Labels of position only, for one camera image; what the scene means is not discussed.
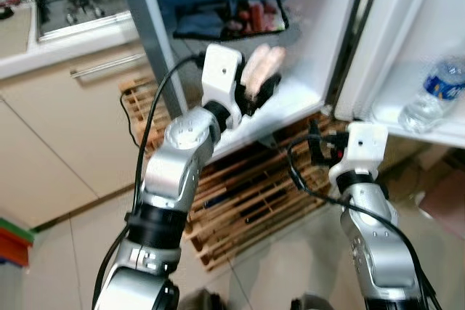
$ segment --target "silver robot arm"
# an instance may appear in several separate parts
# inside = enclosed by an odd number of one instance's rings
[[[225,129],[236,128],[271,96],[280,77],[250,100],[240,84],[240,52],[211,44],[203,66],[203,107],[175,119],[148,162],[137,212],[103,285],[95,309],[176,309],[178,288],[169,280],[179,263],[179,243],[200,172]]]
[[[397,226],[397,211],[374,182],[384,158],[387,129],[351,123],[344,156],[329,171],[342,199]],[[420,309],[419,282],[405,243],[381,222],[353,210],[341,215],[367,309]]]

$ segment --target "cabinet door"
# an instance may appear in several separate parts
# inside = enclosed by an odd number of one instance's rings
[[[119,62],[141,51],[120,46],[11,78],[2,87],[12,108],[99,197],[134,182],[138,149],[118,84],[152,73],[148,64],[120,69]]]
[[[35,227],[97,197],[0,101],[0,211]]]

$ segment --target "black cable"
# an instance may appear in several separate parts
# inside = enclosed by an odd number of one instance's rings
[[[131,209],[131,212],[133,214],[136,212],[137,204],[139,203],[140,185],[141,185],[141,177],[142,177],[142,164],[144,161],[145,146],[147,145],[148,135],[150,133],[150,126],[152,124],[152,119],[153,119],[153,115],[155,114],[155,109],[156,109],[158,100],[161,97],[161,92],[163,91],[163,88],[165,87],[166,83],[171,78],[173,73],[177,69],[179,69],[182,65],[192,60],[195,60],[197,64],[200,65],[204,61],[204,59],[205,59],[204,53],[200,53],[200,54],[193,54],[191,56],[188,56],[180,60],[167,74],[165,74],[162,81],[160,82],[157,92],[155,93],[155,97],[153,98],[152,105],[150,106],[150,111],[147,116],[147,124],[145,125],[144,135],[142,137],[142,141],[140,142],[140,146],[139,146],[139,155],[137,156],[136,178],[135,178],[135,185],[134,185],[134,199],[132,202],[132,209]],[[124,95],[124,92],[126,92],[126,90],[123,91],[123,93],[121,94],[121,97],[120,97],[121,105],[123,105],[122,96]],[[124,108],[124,106],[123,106],[123,109],[129,120],[129,115],[127,114],[126,108]],[[121,241],[125,238],[128,231],[129,231],[129,225],[126,225],[123,228],[123,230],[120,232],[120,234],[117,236],[113,244],[110,246],[107,254],[105,254],[105,257],[102,260],[102,263],[100,264],[100,268],[97,273],[97,278],[95,280],[94,296],[92,297],[92,308],[93,309],[95,308],[95,305],[97,304],[98,298],[100,296],[100,292],[102,290],[103,277],[105,276],[105,270],[107,269],[107,265],[110,262],[111,256],[115,253],[116,248],[121,243]]]
[[[105,276],[105,270],[107,269],[107,265],[108,263],[110,263],[111,256],[115,253],[116,248],[118,247],[120,242],[124,239],[128,230],[129,230],[128,225],[126,225],[123,228],[123,230],[121,230],[121,232],[119,233],[115,241],[113,241],[113,244],[108,249],[107,254],[105,254],[105,257],[102,260],[102,263],[100,264],[99,272],[97,273],[97,278],[95,280],[94,296],[92,297],[92,309],[95,309],[95,305],[97,304],[97,301],[99,299],[100,291],[102,289],[103,277]]]
[[[126,94],[130,91],[132,91],[133,89],[138,89],[139,87],[143,87],[143,86],[146,86],[146,85],[150,85],[152,84],[153,81],[147,81],[145,83],[140,83],[139,85],[136,85],[134,87],[129,87],[128,89],[124,90],[121,92],[121,95],[119,97],[119,104],[121,105],[121,107],[123,108],[123,111],[124,111],[124,114],[126,115],[126,119],[127,119],[127,122],[128,122],[128,130],[129,130],[129,134],[131,135],[131,138],[132,138],[132,142],[136,145],[136,147],[140,147],[138,144],[137,144],[137,141],[136,141],[136,137],[134,136],[134,134],[132,133],[132,128],[131,128],[131,118],[129,117],[129,114],[128,114],[128,110],[126,109],[126,106],[124,105],[123,103],[123,97],[126,96]]]
[[[356,205],[352,205],[350,203],[346,203],[346,202],[344,202],[342,200],[337,200],[337,199],[333,199],[332,197],[327,197],[325,195],[318,194],[316,192],[313,192],[307,186],[307,183],[302,178],[302,175],[300,174],[299,170],[296,168],[296,166],[294,164],[294,157],[293,157],[292,149],[296,145],[298,145],[298,144],[300,144],[302,142],[306,142],[309,139],[317,139],[317,140],[320,140],[320,141],[324,141],[324,139],[322,139],[318,135],[309,134],[309,135],[299,137],[299,138],[293,140],[287,146],[287,158],[288,158],[288,163],[289,163],[289,167],[290,167],[290,170],[291,170],[290,175],[291,175],[292,179],[294,180],[294,183],[296,184],[297,188],[300,189],[300,190],[304,190],[309,195],[311,195],[313,197],[316,197],[316,198],[319,198],[319,199],[321,199],[323,201],[326,201],[327,203],[340,205],[340,206],[345,207],[347,209],[357,211],[359,213],[367,214],[368,216],[370,216],[370,217],[376,219],[377,221],[379,221],[380,223],[382,223],[387,229],[389,229],[392,232],[396,233],[400,237],[400,239],[405,243],[405,245],[407,246],[407,249],[408,249],[408,251],[409,251],[409,253],[411,255],[411,258],[412,258],[412,261],[413,261],[413,266],[414,266],[415,273],[416,273],[416,278],[418,280],[418,286],[420,288],[421,302],[423,303],[424,309],[425,310],[429,309],[428,300],[427,300],[427,297],[425,295],[425,290],[426,290],[428,292],[428,296],[432,299],[432,302],[433,302],[434,306],[436,307],[436,309],[437,310],[442,310],[441,306],[439,305],[439,302],[437,301],[437,299],[435,297],[432,286],[429,283],[428,279],[426,278],[426,275],[424,274],[423,269],[421,268],[421,264],[420,264],[420,261],[419,261],[419,258],[417,256],[417,254],[416,254],[415,248],[413,247],[410,240],[405,236],[405,234],[399,228],[397,228],[394,224],[392,224],[387,219],[385,219],[385,218],[383,218],[381,216],[378,216],[377,214],[375,214],[375,213],[373,213],[371,211],[368,211],[368,210],[366,210],[364,208],[361,208],[361,207],[358,207]]]
[[[124,106],[123,97],[124,97],[124,92],[121,93],[121,96],[119,97],[119,104],[120,104],[121,107],[123,108],[124,114],[126,114],[126,119],[127,119],[127,121],[128,121],[128,131],[129,131],[129,134],[131,135],[132,142],[136,145],[136,147],[139,148],[139,145],[137,144],[137,141],[136,141],[136,137],[134,137],[134,134],[132,133],[132,129],[131,129],[131,119],[130,119],[130,117],[129,117],[129,114],[128,114],[128,111],[127,111],[126,107]]]
[[[142,164],[144,162],[144,152],[145,146],[147,145],[148,135],[150,133],[150,126],[153,119],[153,114],[155,113],[155,107],[157,106],[157,102],[161,97],[161,92],[165,87],[168,80],[171,78],[173,73],[182,67],[184,64],[190,61],[196,61],[199,59],[201,54],[192,54],[180,60],[165,76],[163,77],[160,85],[158,86],[157,92],[155,94],[155,98],[153,99],[152,105],[150,106],[150,112],[147,116],[147,124],[145,125],[144,135],[142,136],[142,141],[140,142],[139,147],[139,155],[137,156],[137,166],[136,166],[136,178],[134,180],[134,199],[132,201],[132,213],[135,213],[137,204],[139,202],[140,197],[140,185],[142,180]]]

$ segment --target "open refrigerator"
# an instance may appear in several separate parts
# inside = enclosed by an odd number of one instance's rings
[[[127,0],[157,79],[183,52],[204,50],[211,43],[173,39],[175,6],[194,1],[204,0]],[[444,123],[427,134],[409,133],[397,122],[403,106],[446,50],[450,53],[455,47],[455,54],[465,55],[457,44],[465,40],[465,0],[282,2],[287,30],[223,43],[246,58],[264,42],[284,46],[287,55],[278,90],[252,119],[245,117],[237,129],[223,133],[213,160],[322,108],[344,121],[381,123],[392,134],[465,147],[464,98]],[[199,82],[200,73],[194,70],[181,79],[174,75],[164,94],[171,116],[186,111],[185,94]]]

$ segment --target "plastic bottle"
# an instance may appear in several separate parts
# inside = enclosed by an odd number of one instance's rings
[[[465,59],[451,57],[439,61],[426,77],[414,101],[403,108],[399,124],[412,132],[427,132],[456,105],[464,89]]]

